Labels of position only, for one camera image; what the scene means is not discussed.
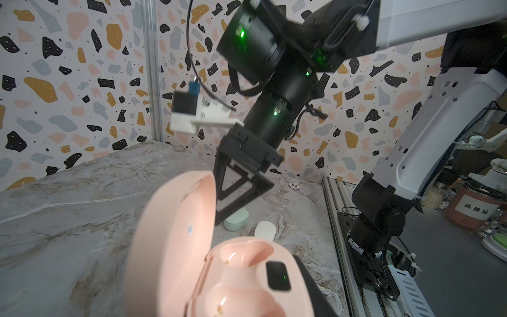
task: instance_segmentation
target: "open pink case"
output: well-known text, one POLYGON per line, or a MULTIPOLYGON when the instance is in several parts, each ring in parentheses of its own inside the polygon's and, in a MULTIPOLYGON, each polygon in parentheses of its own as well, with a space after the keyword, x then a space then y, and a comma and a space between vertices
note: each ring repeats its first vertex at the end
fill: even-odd
POLYGON ((129 316, 314 316, 284 247, 255 237, 210 250, 216 206, 210 171, 165 183, 134 234, 125 280, 129 316))

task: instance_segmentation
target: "white label with chinese characters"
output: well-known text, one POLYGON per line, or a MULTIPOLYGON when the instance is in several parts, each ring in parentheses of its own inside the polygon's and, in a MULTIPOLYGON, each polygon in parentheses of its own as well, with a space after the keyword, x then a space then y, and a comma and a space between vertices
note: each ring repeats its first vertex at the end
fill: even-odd
POLYGON ((464 195, 456 205, 455 209, 467 216, 480 220, 486 220, 495 212, 495 210, 498 209, 498 206, 500 206, 499 203, 494 204, 483 202, 481 200, 464 195))

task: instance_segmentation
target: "robotic arm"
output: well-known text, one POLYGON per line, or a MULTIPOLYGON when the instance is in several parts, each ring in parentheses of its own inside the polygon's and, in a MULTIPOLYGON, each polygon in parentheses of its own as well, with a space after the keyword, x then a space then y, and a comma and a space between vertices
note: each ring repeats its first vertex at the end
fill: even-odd
POLYGON ((378 49, 450 32, 442 73, 421 111, 385 160, 365 172, 352 196, 361 211, 346 232, 356 280, 395 300, 400 292, 386 269, 386 246, 401 234, 405 214, 419 207, 418 199, 470 122, 480 120, 507 88, 507 27, 498 22, 505 17, 505 0, 333 0, 300 25, 286 20, 268 0, 245 0, 217 47, 229 63, 233 87, 245 96, 260 93, 244 122, 228 118, 230 106, 208 103, 199 89, 193 95, 175 92, 173 101, 173 130, 232 127, 216 153, 218 199, 252 184, 217 210, 215 224, 273 187, 263 173, 282 162, 276 149, 295 134, 293 123, 311 110, 308 102, 323 97, 329 76, 318 79, 316 73, 335 72, 344 60, 378 49), (238 72, 258 85, 242 91, 238 72), (224 190, 227 167, 241 178, 224 190))

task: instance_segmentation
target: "terrazzo patterned wall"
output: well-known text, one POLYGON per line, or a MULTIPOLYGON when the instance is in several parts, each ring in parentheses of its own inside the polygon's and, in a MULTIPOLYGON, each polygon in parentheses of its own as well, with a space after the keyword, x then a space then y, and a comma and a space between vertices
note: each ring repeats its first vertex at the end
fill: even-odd
POLYGON ((139 1, 3 1, 0 21, 0 191, 151 138, 139 1))
MULTIPOLYGON (((273 1, 288 19, 302 23, 328 1, 273 1)), ((199 75, 218 96, 226 98, 244 120, 255 98, 245 98, 230 85, 227 62, 215 51, 240 1, 195 0, 190 45, 199 75)), ((174 89, 187 89, 193 76, 187 55, 187 0, 157 1, 162 99, 166 141, 214 155, 226 131, 203 128, 197 136, 175 133, 168 124, 174 89)), ((329 114, 321 120, 305 114, 299 134, 284 141, 279 152, 285 160, 271 172, 319 181, 328 175, 358 183, 363 170, 371 171, 392 148, 421 108, 440 71, 445 35, 424 39, 347 60, 328 79, 325 97, 314 107, 329 114)))

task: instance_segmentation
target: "marble countertop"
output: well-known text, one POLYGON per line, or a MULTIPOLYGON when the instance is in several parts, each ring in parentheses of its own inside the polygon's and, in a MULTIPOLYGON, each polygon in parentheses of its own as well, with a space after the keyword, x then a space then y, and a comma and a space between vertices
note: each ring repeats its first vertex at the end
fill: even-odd
MULTIPOLYGON (((213 161, 151 140, 0 193, 0 315, 125 315, 123 272, 144 205, 166 181, 211 170, 213 161)), ((235 232, 215 227, 212 246, 271 221, 275 241, 348 316, 321 185, 266 175, 275 185, 246 207, 248 223, 235 232)))

